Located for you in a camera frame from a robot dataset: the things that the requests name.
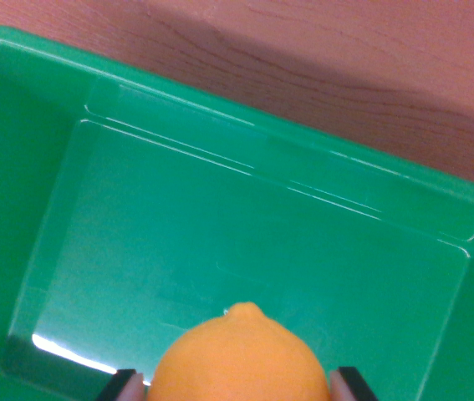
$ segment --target plastic container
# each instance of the plastic container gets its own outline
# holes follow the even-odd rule
[[[0,28],[0,400],[254,301],[381,401],[474,400],[474,185]]]

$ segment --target orange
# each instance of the orange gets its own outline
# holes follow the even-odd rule
[[[309,347],[248,302],[179,338],[147,400],[329,401],[329,390]]]

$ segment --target green tray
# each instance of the green tray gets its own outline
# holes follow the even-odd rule
[[[380,401],[474,400],[474,185],[0,28],[0,400],[149,380],[240,301]]]

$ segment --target wooden surface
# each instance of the wooden surface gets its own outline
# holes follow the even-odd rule
[[[474,1],[2,0],[0,24],[474,180]]]

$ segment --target wood grain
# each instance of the wood grain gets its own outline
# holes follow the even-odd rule
[[[474,2],[2,0],[0,24],[474,181]]]

